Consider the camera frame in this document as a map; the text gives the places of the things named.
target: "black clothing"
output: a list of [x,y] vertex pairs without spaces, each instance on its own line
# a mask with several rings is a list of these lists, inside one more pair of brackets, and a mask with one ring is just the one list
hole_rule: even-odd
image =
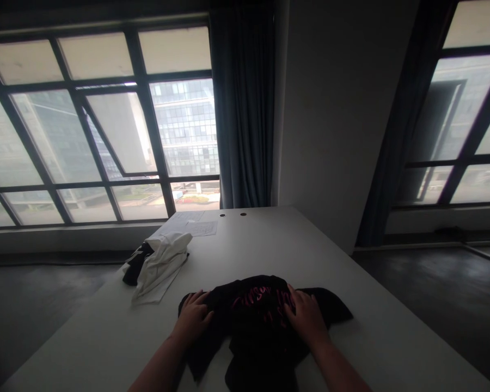
[[[330,291],[300,290],[314,294],[327,328],[352,318]],[[286,281],[265,275],[237,280],[216,287],[204,303],[215,313],[208,329],[185,354],[195,381],[201,380],[223,339],[231,336],[234,357],[225,374],[231,391],[298,390],[294,367],[309,349],[285,315],[284,303],[295,312]]]
[[124,278],[122,279],[125,284],[129,286],[138,285],[138,276],[142,271],[142,266],[147,257],[154,253],[151,245],[144,242],[138,249],[129,257],[126,261],[129,264],[129,268],[125,272]]

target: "curtain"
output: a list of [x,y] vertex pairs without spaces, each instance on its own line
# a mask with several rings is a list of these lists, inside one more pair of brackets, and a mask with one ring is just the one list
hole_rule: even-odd
[[210,11],[221,208],[270,205],[273,15],[271,3]]
[[455,10],[451,0],[424,0],[419,5],[387,129],[379,151],[357,246],[383,243],[387,219],[413,145],[414,130],[437,63],[437,51]]

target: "person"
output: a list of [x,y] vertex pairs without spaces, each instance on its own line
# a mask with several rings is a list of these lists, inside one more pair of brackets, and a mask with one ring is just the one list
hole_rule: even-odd
[[[296,313],[285,304],[285,313],[301,339],[309,346],[330,392],[369,392],[370,388],[332,344],[314,296],[294,290],[290,294]],[[178,321],[170,336],[152,356],[147,366],[129,388],[129,392],[170,391],[174,373],[183,353],[211,322],[213,311],[207,313],[202,290],[185,300]]]

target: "hand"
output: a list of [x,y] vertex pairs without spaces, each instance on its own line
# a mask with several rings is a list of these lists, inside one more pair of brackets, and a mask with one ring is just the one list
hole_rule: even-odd
[[287,286],[292,300],[296,304],[296,314],[292,313],[292,309],[286,303],[285,313],[299,337],[307,343],[311,350],[318,348],[325,342],[330,342],[316,297],[314,295],[311,297],[303,291],[296,291],[290,284]]
[[205,294],[202,292],[200,290],[196,294],[189,294],[170,335],[171,338],[181,342],[185,348],[190,346],[207,329],[214,314],[214,311],[207,314],[207,305],[203,305],[203,301],[210,291]]

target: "gray floor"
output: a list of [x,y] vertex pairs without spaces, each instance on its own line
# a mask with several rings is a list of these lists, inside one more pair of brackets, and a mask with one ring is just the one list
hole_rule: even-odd
[[490,261],[457,248],[353,258],[490,380]]
[[118,268],[0,267],[0,385]]

